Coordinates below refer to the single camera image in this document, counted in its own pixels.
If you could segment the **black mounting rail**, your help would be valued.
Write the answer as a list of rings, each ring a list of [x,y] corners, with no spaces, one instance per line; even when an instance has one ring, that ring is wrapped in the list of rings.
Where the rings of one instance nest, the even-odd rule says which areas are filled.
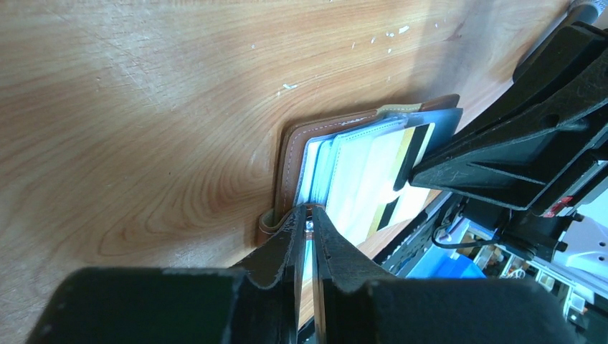
[[[441,225],[446,217],[451,216],[453,208],[457,208],[461,200],[461,196],[442,191],[407,225],[400,228],[396,236],[376,254],[373,261],[396,276],[406,276],[416,264],[416,260],[424,255],[424,248],[433,230]]]

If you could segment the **brown leather card holder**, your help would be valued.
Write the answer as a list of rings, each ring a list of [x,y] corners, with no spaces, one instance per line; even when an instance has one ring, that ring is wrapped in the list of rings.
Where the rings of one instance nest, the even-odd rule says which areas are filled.
[[[288,125],[282,133],[274,178],[272,208],[259,217],[255,245],[264,244],[279,229],[283,217],[294,207],[300,183],[300,172],[305,158],[305,146],[310,139],[367,125],[383,119],[391,113],[418,113],[455,108],[459,101],[458,94],[450,94],[423,103],[390,104],[357,113],[309,121],[295,121]]]

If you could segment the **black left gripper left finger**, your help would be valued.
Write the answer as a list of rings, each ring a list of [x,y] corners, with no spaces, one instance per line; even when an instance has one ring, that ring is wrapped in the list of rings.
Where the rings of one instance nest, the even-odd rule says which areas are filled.
[[[299,206],[228,268],[88,267],[54,291],[29,343],[295,343],[305,256]]]

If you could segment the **blue crate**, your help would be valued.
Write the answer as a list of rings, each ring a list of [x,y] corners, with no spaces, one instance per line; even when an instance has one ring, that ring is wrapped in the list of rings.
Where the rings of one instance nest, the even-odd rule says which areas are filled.
[[[431,247],[405,274],[415,279],[485,279],[483,271],[468,257],[446,249]]]

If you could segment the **gold striped card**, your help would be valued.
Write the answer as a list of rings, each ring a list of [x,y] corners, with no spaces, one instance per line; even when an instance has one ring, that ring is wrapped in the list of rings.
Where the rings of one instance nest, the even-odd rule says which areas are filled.
[[[411,219],[428,195],[425,189],[412,187],[411,170],[424,157],[434,133],[435,124],[408,127],[391,136],[388,158],[381,163],[379,186],[366,225],[366,238],[379,230]]]

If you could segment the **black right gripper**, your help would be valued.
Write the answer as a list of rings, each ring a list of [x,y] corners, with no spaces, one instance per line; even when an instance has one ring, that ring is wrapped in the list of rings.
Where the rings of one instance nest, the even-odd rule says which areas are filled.
[[[512,86],[409,174],[469,200],[467,217],[515,254],[551,259],[576,209],[607,187],[607,32],[555,33]]]

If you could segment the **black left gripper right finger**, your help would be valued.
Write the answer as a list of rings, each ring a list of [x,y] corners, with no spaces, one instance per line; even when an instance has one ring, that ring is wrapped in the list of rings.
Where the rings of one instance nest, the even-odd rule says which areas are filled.
[[[338,233],[315,207],[319,343],[574,343],[556,298],[524,279],[404,279]]]

